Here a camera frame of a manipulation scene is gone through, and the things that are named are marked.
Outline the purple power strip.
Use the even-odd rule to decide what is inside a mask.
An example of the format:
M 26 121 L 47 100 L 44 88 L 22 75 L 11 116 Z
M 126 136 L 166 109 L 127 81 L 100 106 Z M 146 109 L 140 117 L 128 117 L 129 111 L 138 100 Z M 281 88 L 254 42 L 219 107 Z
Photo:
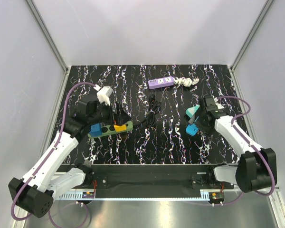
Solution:
M 157 89 L 174 85 L 174 79 L 171 76 L 151 79 L 148 81 L 149 89 Z

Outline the green power strip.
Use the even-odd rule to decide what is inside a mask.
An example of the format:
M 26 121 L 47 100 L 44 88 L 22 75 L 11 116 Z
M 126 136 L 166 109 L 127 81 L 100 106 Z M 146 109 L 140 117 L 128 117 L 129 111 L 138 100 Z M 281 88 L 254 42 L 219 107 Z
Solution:
M 123 132 L 131 131 L 133 129 L 133 122 L 128 121 L 126 123 L 126 126 L 127 126 L 127 130 L 123 131 Z M 105 137 L 105 136 L 109 136 L 109 135 L 113 135 L 113 134 L 123 133 L 123 132 L 116 132 L 114 130 L 114 125 L 102 125 L 101 124 L 101 128 L 102 128 L 102 135 L 99 137 Z M 96 138 L 96 137 L 91 137 L 89 133 L 88 133 L 88 137 L 91 139 Z

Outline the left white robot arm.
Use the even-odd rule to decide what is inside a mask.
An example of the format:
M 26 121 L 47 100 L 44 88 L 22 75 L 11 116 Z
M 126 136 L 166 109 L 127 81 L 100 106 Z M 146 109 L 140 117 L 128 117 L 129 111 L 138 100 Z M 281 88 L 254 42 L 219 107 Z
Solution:
M 56 179 L 52 177 L 70 152 L 90 133 L 91 126 L 103 128 L 106 125 L 110 132 L 130 125 L 131 116 L 123 110 L 120 102 L 115 104 L 116 109 L 113 110 L 111 105 L 100 102 L 94 95 L 82 98 L 33 168 L 21 179 L 13 178 L 9 182 L 12 205 L 41 218 L 62 194 L 77 186 L 90 187 L 94 178 L 90 162 L 78 163 L 64 175 Z

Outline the light blue plug adapter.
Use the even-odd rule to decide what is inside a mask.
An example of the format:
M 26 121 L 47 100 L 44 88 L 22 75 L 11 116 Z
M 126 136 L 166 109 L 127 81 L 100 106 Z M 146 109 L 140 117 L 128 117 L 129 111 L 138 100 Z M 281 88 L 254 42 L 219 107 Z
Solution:
M 189 134 L 190 136 L 195 136 L 198 131 L 199 129 L 196 126 L 196 124 L 189 124 L 186 127 L 186 133 Z

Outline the blue cube socket adapter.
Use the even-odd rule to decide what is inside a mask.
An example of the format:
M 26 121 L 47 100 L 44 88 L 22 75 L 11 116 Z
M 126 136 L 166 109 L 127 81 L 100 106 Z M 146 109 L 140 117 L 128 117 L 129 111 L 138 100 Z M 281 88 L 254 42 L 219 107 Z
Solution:
M 102 135 L 102 128 L 100 123 L 96 123 L 94 125 L 91 125 L 90 132 L 91 137 L 99 137 Z

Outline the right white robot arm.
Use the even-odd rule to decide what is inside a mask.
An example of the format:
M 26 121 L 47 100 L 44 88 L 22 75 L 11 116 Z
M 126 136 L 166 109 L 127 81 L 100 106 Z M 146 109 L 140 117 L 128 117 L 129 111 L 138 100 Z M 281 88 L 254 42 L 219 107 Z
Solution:
M 219 98 L 212 96 L 199 99 L 196 106 L 186 110 L 188 126 L 186 133 L 194 136 L 197 131 L 211 136 L 221 134 L 236 152 L 237 166 L 221 164 L 211 168 L 206 176 L 206 183 L 217 188 L 223 182 L 237 185 L 243 193 L 256 192 L 270 196 L 277 184 L 276 153 L 271 148 L 264 148 L 237 124 L 227 108 L 219 103 Z

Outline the yellow cube socket adapter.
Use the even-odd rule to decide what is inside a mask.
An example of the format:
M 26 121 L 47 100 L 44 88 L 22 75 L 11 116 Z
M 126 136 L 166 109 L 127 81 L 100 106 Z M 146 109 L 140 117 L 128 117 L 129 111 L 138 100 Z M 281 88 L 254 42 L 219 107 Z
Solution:
M 127 126 L 124 124 L 124 125 L 114 125 L 114 130 L 116 132 L 123 132 L 123 131 L 126 131 L 127 130 Z

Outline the teal triangular power strip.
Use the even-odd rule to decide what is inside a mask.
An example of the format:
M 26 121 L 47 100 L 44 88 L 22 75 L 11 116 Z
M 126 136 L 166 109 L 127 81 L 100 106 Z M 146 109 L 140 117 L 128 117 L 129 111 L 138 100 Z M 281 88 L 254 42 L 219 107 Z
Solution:
M 200 114 L 200 105 L 196 105 L 193 107 L 190 107 L 186 110 L 186 115 L 191 119 L 193 118 L 194 120 L 198 118 Z

